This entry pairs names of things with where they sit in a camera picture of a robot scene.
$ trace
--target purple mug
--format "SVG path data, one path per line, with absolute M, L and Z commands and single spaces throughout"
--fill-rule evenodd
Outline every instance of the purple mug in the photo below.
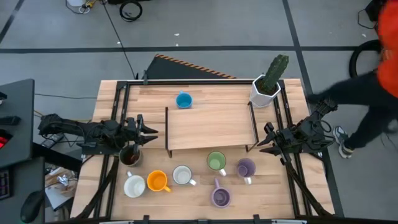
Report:
M 243 177 L 244 182 L 248 185 L 251 185 L 251 176 L 256 172 L 256 165 L 253 160 L 245 158 L 241 159 L 238 162 L 237 166 L 238 176 Z
M 211 193 L 211 202 L 218 208 L 225 208 L 231 203 L 231 194 L 223 187 L 220 187 L 217 178 L 214 178 L 216 182 L 216 189 Z

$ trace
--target person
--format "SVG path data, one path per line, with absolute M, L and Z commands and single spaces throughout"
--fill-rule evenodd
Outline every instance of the person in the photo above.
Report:
M 378 31 L 384 48 L 388 50 L 376 71 L 336 83 L 307 97 L 310 103 L 331 98 L 340 105 L 369 106 L 368 113 L 351 136 L 341 126 L 333 129 L 343 158 L 350 158 L 355 149 L 388 132 L 389 123 L 398 118 L 398 0 L 390 0 L 384 6 L 379 16 Z

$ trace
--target green mug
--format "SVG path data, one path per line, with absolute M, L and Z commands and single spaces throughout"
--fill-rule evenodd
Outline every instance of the green mug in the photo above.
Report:
M 224 170 L 224 167 L 226 165 L 226 158 L 221 152 L 211 152 L 207 156 L 207 165 L 211 170 L 218 171 L 222 176 L 226 176 L 226 172 Z

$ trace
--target black pants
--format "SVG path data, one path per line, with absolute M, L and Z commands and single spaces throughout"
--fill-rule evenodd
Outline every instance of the black pants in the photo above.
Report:
M 336 83 L 308 99 L 315 101 L 325 97 L 330 97 L 339 105 L 369 106 L 358 130 L 345 141 L 345 146 L 351 149 L 364 147 L 387 130 L 389 123 L 398 117 L 398 98 L 380 86 L 374 72 Z

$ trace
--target cactus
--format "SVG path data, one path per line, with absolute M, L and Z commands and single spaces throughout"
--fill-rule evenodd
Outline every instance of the cactus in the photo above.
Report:
M 284 73 L 287 64 L 289 63 L 289 56 L 278 55 L 269 65 L 268 71 L 262 79 L 256 82 L 258 92 L 266 95 L 273 95 L 276 89 L 276 82 Z

